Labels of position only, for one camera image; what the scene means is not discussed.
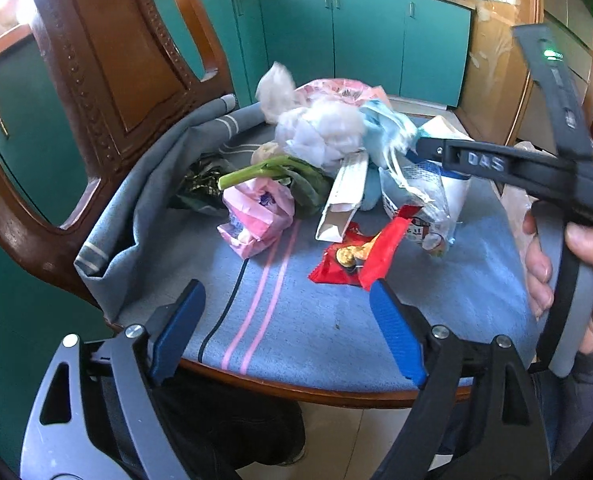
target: chair backrest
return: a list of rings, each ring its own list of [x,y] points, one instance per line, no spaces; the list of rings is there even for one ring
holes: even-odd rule
[[[176,0],[206,70],[183,60],[153,0],[34,0],[32,31],[88,175],[61,225],[41,218],[0,165],[0,245],[27,272],[95,303],[74,259],[134,163],[170,126],[232,92],[227,60],[200,0]]]

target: leafy green vegetable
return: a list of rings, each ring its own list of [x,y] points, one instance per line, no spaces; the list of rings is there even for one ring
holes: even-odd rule
[[[288,187],[294,197],[297,218],[306,218],[320,211],[333,184],[333,180],[320,168],[295,156],[279,155],[222,176],[218,187],[227,189],[257,176],[273,180],[289,179]]]

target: red snack wrapper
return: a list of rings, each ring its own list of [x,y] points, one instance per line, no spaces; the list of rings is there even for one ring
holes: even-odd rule
[[[404,205],[381,231],[381,234],[374,242],[363,269],[358,273],[358,281],[365,290],[370,290],[372,283],[387,275],[394,253],[407,233],[412,217],[420,209],[418,206]]]
[[[330,245],[323,253],[321,263],[308,276],[314,283],[332,283],[337,285],[356,285],[370,290],[372,283],[387,275],[394,258],[396,248],[403,240],[412,217],[419,212],[418,206],[401,207],[396,216],[385,226],[376,240],[373,236],[362,235],[356,222],[350,222],[343,241]],[[348,246],[362,246],[374,240],[365,264],[356,272],[339,264],[337,251]]]
[[[347,271],[345,267],[337,262],[336,253],[342,247],[350,245],[363,245],[369,242],[373,236],[362,235],[358,231],[358,224],[350,222],[345,231],[343,241],[337,244],[330,245],[323,252],[323,259],[316,268],[310,272],[308,278],[314,283],[331,283],[333,285],[356,285],[361,286],[358,281],[358,274]]]

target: cabinet door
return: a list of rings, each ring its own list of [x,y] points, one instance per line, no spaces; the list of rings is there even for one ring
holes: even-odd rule
[[[26,273],[0,247],[0,455],[13,470],[36,390],[69,333],[112,336],[100,310]]]
[[[278,61],[300,86],[334,77],[331,0],[260,0],[270,65]]]
[[[83,159],[33,38],[0,55],[0,160],[21,195],[55,225],[70,216],[87,186]]]
[[[332,0],[336,77],[401,88],[407,0]]]
[[[230,68],[232,85],[234,86],[234,93],[239,101],[239,106],[247,106],[252,101],[250,100],[250,91],[245,75],[243,54],[241,54],[241,44],[236,28],[236,16],[234,15],[232,0],[201,1],[206,8],[216,35],[225,51],[227,64]],[[154,0],[154,3],[181,56],[187,61],[192,72],[197,77],[202,78],[206,74],[203,62],[198,55],[196,44],[183,21],[176,2],[174,0]]]
[[[401,95],[456,106],[470,39],[471,11],[439,0],[408,0]]]
[[[260,0],[234,0],[239,38],[243,50],[243,62],[248,78],[250,98],[256,102],[256,88],[259,80],[268,71],[268,51],[265,48],[263,18]]]

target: pink stripe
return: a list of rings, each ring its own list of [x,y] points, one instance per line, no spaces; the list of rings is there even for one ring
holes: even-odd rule
[[[234,353],[234,350],[236,350],[236,346],[238,345],[241,338],[243,338],[245,332],[250,326],[250,323],[252,322],[252,317],[254,316],[254,312],[256,311],[257,306],[259,306],[260,297],[263,295],[263,289],[265,289],[265,284],[268,280],[268,275],[270,274],[270,267],[272,266],[272,261],[274,260],[274,256],[276,254],[276,251],[278,250],[278,245],[280,241],[281,235],[278,236],[276,242],[274,242],[272,248],[270,249],[270,254],[268,255],[267,261],[265,262],[265,267],[263,268],[263,274],[261,274],[260,277],[259,286],[257,288],[256,294],[254,294],[252,303],[250,303],[250,309],[248,310],[248,314],[245,317],[245,320],[243,321],[243,324],[241,325],[238,334],[236,335],[236,337],[234,337],[234,339],[230,343],[230,346],[228,346],[227,350],[225,351],[223,361],[221,361],[221,368],[223,370],[227,370],[227,367],[230,364],[232,354]]]
[[[245,375],[248,372],[248,366],[250,365],[252,356],[254,355],[257,346],[259,346],[259,343],[263,339],[263,336],[265,335],[265,332],[268,329],[268,326],[270,325],[270,321],[272,320],[272,315],[274,314],[276,303],[278,303],[278,297],[281,295],[281,289],[283,288],[283,280],[286,276],[286,271],[288,270],[289,259],[292,254],[292,250],[294,249],[294,243],[296,242],[296,235],[298,234],[298,228],[300,224],[300,220],[297,220],[294,223],[294,229],[292,229],[292,236],[290,237],[288,250],[286,251],[286,255],[283,257],[281,270],[279,271],[278,278],[276,279],[276,285],[274,287],[274,293],[272,294],[270,306],[268,307],[268,311],[265,313],[263,323],[261,324],[259,331],[257,332],[257,335],[254,338],[254,341],[252,341],[252,345],[250,346],[250,348],[248,348],[248,351],[245,352],[245,356],[243,357],[243,364],[241,364],[241,374],[243,375]]]

